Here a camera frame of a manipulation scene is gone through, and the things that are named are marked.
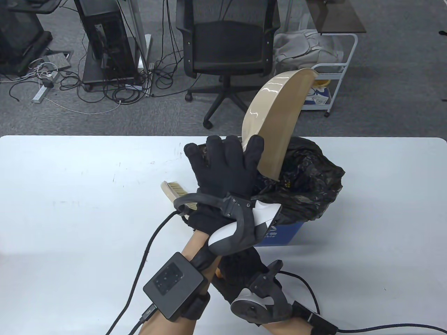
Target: brush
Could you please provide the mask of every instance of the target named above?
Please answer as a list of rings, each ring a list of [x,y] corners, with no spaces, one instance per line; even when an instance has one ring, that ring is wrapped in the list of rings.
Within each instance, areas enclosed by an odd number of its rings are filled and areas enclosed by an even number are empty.
[[[173,203],[175,199],[180,198],[184,196],[185,194],[188,194],[181,185],[174,181],[173,183],[168,183],[167,181],[164,181],[161,183],[161,189],[166,194],[168,199]],[[193,210],[197,210],[197,204],[191,203],[187,204],[189,208]]]

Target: blue trash bin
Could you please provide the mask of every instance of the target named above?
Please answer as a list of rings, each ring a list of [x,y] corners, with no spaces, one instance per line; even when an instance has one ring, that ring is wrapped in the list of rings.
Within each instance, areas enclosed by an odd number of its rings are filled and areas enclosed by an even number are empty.
[[[274,226],[269,230],[263,241],[256,246],[271,247],[288,245],[303,224],[304,222],[297,222],[291,225]]]

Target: black garbage bag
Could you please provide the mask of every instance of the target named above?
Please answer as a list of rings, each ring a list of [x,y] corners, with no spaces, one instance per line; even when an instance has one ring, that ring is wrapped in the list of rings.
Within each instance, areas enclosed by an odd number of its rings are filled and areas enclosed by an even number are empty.
[[[199,146],[206,158],[206,146]],[[342,189],[345,171],[327,159],[308,139],[292,137],[284,157],[279,181],[258,172],[252,200],[283,207],[275,225],[320,218]]]

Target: black mesh chair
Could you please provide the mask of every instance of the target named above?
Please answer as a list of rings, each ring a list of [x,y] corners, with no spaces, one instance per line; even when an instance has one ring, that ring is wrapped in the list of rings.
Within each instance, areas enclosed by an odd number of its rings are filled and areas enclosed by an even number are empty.
[[[261,86],[231,86],[232,75],[268,75],[272,71],[273,35],[280,27],[276,0],[177,0],[176,27],[183,34],[185,72],[219,75],[220,86],[191,88],[193,93],[218,94],[203,126],[213,127],[211,116],[225,98],[240,109],[247,105],[237,93]]]

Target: gray carpet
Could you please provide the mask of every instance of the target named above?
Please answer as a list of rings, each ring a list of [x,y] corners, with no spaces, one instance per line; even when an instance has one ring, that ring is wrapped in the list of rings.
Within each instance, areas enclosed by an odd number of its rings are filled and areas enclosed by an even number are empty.
[[[438,35],[447,29],[447,6],[443,0],[352,0],[368,33],[360,36],[351,68],[341,87],[333,114],[303,112],[296,125],[300,136],[411,136],[447,139],[447,37]],[[140,0],[146,33],[154,43],[151,59],[161,54],[161,0]],[[175,1],[171,0],[175,11]],[[74,7],[70,0],[67,6]],[[284,19],[287,2],[280,1]],[[40,16],[42,25],[52,32],[51,49],[74,49],[75,68],[84,55],[83,30],[77,13],[60,8],[51,15]],[[181,35],[176,32],[177,40]],[[165,43],[165,52],[171,52]],[[187,88],[194,79],[183,68],[175,74],[174,85],[166,94]],[[238,78],[236,82],[262,82],[256,76]],[[217,78],[203,75],[197,85],[217,83]],[[8,96],[11,84],[0,85],[0,136],[7,134],[42,135],[208,135],[239,134],[242,112],[225,101],[212,118],[214,128],[202,127],[202,118],[214,96],[197,95],[192,103],[184,94],[164,98],[145,98],[131,106],[101,115],[81,115],[65,111],[48,101],[30,102],[36,84],[21,84]],[[83,93],[95,100],[101,93]],[[87,113],[112,109],[111,101],[87,104],[75,91],[53,90],[50,99]],[[242,95],[247,102],[253,94]]]

